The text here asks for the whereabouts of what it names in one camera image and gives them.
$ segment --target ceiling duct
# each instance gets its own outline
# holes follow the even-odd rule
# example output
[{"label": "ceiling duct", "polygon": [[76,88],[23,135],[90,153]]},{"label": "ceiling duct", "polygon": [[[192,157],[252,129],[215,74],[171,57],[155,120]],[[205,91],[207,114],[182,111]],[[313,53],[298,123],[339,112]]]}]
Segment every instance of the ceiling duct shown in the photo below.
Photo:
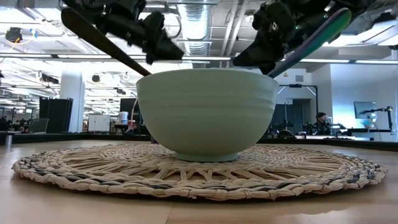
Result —
[{"label": "ceiling duct", "polygon": [[187,55],[208,55],[209,44],[199,42],[208,38],[210,6],[202,4],[179,4],[178,11],[182,20],[182,35],[184,39],[197,42],[185,42]]}]

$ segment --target bowl rim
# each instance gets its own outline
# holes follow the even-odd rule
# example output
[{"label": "bowl rim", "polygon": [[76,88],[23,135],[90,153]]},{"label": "bowl rim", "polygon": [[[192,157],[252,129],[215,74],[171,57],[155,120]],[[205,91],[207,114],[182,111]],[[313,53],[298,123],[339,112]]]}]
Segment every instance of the bowl rim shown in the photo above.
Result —
[{"label": "bowl rim", "polygon": [[222,70],[222,71],[229,70],[231,72],[247,73],[247,75],[255,75],[255,76],[258,76],[258,77],[264,77],[266,79],[272,80],[274,82],[274,85],[279,86],[279,82],[277,80],[269,77],[268,75],[263,75],[263,74],[260,74],[260,73],[251,72],[249,70],[237,70],[237,69],[233,69],[233,68],[184,68],[184,69],[178,69],[178,70],[169,70],[169,71],[164,71],[164,72],[157,72],[157,73],[153,73],[153,74],[150,74],[148,76],[140,78],[136,82],[136,85],[138,85],[138,83],[141,80],[147,80],[147,79],[150,79],[151,77],[157,77],[159,75],[165,75],[165,74],[172,73],[172,72],[183,72],[183,71],[186,71],[186,70],[193,70],[193,69],[194,70],[205,70],[205,71],[209,71],[209,70]]}]

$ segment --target woven placemat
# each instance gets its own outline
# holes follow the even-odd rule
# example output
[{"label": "woven placemat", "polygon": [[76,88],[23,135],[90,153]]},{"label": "woven placemat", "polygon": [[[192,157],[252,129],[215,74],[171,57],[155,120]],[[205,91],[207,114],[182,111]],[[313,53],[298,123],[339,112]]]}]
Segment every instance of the woven placemat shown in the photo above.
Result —
[{"label": "woven placemat", "polygon": [[253,146],[231,162],[186,162],[157,144],[64,149],[22,158],[21,177],[70,190],[212,200],[327,194],[381,182],[373,161],[285,146]]}]

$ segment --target white column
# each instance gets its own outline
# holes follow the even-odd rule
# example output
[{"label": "white column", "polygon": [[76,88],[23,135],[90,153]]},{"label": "white column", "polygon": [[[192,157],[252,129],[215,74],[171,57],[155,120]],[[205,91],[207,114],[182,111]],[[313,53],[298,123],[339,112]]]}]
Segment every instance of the white column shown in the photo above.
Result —
[{"label": "white column", "polygon": [[80,68],[76,64],[65,66],[61,76],[60,99],[73,99],[69,132],[83,131],[85,87],[85,79]]}]

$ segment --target ceramic bowl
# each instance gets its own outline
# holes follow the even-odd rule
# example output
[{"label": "ceramic bowl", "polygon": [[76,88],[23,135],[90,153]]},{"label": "ceramic bowl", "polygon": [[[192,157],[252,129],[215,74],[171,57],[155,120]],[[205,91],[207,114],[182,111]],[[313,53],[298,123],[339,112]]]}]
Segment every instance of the ceramic bowl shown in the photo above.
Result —
[{"label": "ceramic bowl", "polygon": [[156,141],[186,161],[232,161],[265,133],[279,84],[258,73],[200,68],[137,82],[139,107]]}]

